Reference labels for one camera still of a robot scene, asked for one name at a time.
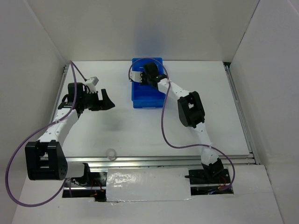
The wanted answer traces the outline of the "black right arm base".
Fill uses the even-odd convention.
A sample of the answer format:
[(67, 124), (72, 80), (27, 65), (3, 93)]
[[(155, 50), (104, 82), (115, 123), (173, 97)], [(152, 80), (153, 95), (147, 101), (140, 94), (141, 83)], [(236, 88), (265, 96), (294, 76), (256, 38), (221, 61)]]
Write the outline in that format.
[(220, 190), (230, 184), (230, 175), (228, 169), (225, 168), (216, 177), (207, 177), (202, 169), (188, 170), (189, 174), (185, 178), (189, 180), (191, 186), (191, 195), (218, 195), (233, 194), (232, 188)]

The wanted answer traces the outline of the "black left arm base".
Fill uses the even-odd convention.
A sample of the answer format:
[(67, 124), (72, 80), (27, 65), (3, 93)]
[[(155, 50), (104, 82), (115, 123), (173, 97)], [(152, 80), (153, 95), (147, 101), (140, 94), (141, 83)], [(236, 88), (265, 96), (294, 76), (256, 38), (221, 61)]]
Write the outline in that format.
[(66, 182), (62, 198), (90, 198), (106, 202), (107, 172), (88, 172)]

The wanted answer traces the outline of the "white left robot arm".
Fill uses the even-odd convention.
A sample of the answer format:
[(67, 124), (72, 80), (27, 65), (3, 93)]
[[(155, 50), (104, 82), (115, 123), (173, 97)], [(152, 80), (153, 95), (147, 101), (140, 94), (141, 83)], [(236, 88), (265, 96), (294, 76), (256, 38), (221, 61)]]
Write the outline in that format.
[(63, 145), (73, 125), (84, 110), (106, 111), (115, 107), (106, 89), (97, 91), (92, 83), (69, 83), (68, 93), (57, 108), (54, 123), (37, 140), (25, 146), (30, 180), (64, 180), (75, 178), (81, 186), (92, 182), (86, 163), (68, 162)]

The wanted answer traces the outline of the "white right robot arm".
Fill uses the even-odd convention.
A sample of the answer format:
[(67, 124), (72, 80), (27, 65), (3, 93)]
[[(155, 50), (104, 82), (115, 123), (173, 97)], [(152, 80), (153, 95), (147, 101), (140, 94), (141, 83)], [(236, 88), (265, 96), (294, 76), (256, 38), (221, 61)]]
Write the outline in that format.
[[(204, 169), (204, 178), (209, 183), (216, 182), (220, 177), (220, 173), (224, 170), (224, 166), (217, 154), (218, 150), (211, 146), (212, 143), (205, 126), (205, 111), (198, 92), (187, 91), (172, 82), (167, 74), (160, 74), (154, 62), (144, 64), (143, 69), (142, 80), (165, 94), (161, 114), (161, 131), (164, 141), (168, 146), (175, 149), (201, 147), (200, 157)], [(203, 142), (202, 144), (174, 146), (167, 140), (164, 131), (164, 111), (168, 97), (177, 101), (178, 117), (182, 125), (192, 128), (198, 139)]]

